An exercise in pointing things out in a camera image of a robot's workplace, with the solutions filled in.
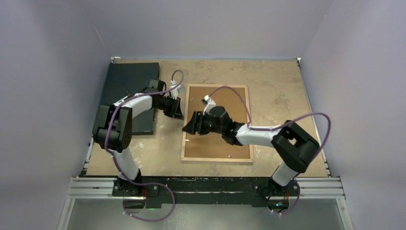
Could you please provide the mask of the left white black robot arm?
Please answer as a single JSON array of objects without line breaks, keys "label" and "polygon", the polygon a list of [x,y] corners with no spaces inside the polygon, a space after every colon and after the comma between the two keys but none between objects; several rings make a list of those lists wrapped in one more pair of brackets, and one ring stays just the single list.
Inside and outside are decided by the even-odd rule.
[{"label": "left white black robot arm", "polygon": [[142,192],[141,171],[136,166],[130,150],[133,119],[150,109],[161,110],[164,115],[182,120],[179,91],[181,83],[152,80],[142,92],[126,96],[113,104],[101,104],[92,129],[93,141],[111,156],[118,177],[126,180],[124,190],[131,196]]}]

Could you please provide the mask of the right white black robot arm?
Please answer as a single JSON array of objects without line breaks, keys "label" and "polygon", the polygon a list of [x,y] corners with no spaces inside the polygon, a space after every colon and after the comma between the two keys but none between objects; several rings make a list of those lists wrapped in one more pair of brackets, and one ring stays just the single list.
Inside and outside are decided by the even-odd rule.
[{"label": "right white black robot arm", "polygon": [[320,152],[319,142],[293,120],[280,126],[250,126],[234,121],[222,106],[215,106],[208,113],[195,111],[182,131],[191,135],[217,133],[230,145],[274,148],[282,159],[269,181],[269,189],[275,195],[282,194],[290,181],[305,173]]}]

